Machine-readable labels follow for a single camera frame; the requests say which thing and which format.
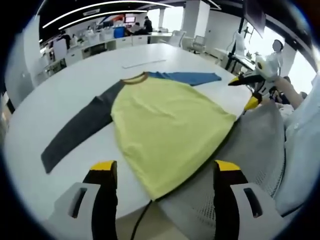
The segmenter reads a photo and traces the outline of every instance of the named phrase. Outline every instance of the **blue bin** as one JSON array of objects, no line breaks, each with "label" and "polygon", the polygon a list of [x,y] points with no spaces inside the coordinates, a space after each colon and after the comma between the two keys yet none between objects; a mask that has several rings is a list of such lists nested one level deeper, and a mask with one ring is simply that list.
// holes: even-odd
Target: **blue bin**
[{"label": "blue bin", "polygon": [[115,39],[123,38],[125,36],[125,27],[124,26],[115,27],[113,35]]}]

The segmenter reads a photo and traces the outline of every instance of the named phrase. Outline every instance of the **round white table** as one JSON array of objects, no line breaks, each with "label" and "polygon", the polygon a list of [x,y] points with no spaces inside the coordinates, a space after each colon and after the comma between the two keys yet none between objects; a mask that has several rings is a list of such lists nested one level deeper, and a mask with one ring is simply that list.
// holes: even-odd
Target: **round white table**
[{"label": "round white table", "polygon": [[117,147],[113,123],[71,151],[50,174],[46,174],[41,161],[41,153],[58,131],[94,96],[120,79],[143,71],[214,72],[222,81],[194,88],[237,116],[251,97],[245,86],[228,86],[234,76],[226,70],[164,43],[104,52],[63,69],[37,87],[16,109],[4,143],[13,186],[36,220],[47,219],[62,193],[73,183],[82,182],[90,167],[101,161],[117,161],[117,218],[150,201]]}]

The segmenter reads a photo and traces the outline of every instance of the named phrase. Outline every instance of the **gray sleeve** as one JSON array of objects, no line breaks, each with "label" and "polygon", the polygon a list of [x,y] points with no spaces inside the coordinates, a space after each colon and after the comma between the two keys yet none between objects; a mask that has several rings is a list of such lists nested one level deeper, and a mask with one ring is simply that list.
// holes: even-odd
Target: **gray sleeve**
[{"label": "gray sleeve", "polygon": [[117,82],[100,96],[96,96],[75,115],[53,138],[41,154],[45,172],[52,169],[73,149],[112,122],[111,108],[118,93],[124,87]]}]

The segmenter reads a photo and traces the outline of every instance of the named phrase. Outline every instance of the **window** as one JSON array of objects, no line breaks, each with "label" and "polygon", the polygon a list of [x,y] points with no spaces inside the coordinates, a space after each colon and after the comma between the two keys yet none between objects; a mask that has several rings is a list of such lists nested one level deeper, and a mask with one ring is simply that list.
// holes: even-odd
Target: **window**
[{"label": "window", "polygon": [[296,51],[288,76],[298,93],[305,92],[309,94],[312,89],[311,81],[315,78],[316,71],[304,56],[299,51]]},{"label": "window", "polygon": [[159,27],[159,17],[160,17],[160,9],[149,10],[146,14],[152,23],[153,29],[158,29]]},{"label": "window", "polygon": [[184,17],[184,7],[167,7],[164,10],[162,27],[168,29],[169,32],[181,30],[182,20]]},{"label": "window", "polygon": [[274,49],[272,48],[272,45],[274,44],[274,41],[277,39],[280,42],[282,42],[283,45],[285,45],[285,39],[276,33],[275,31],[271,30],[268,27],[264,28],[264,35],[263,38],[257,33],[256,30],[254,30],[253,26],[248,23],[248,31],[252,33],[247,33],[244,44],[246,49],[251,53],[254,54],[255,52],[258,52],[261,55],[270,55],[274,52]]}]

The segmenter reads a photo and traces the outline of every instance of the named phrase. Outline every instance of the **yellow t-shirt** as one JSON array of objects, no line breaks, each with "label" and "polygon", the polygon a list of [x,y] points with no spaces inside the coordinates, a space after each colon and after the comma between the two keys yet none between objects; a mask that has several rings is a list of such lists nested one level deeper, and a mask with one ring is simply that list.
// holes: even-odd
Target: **yellow t-shirt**
[{"label": "yellow t-shirt", "polygon": [[123,80],[111,116],[119,148],[151,199],[187,180],[224,140],[236,116],[190,85],[148,77]]}]

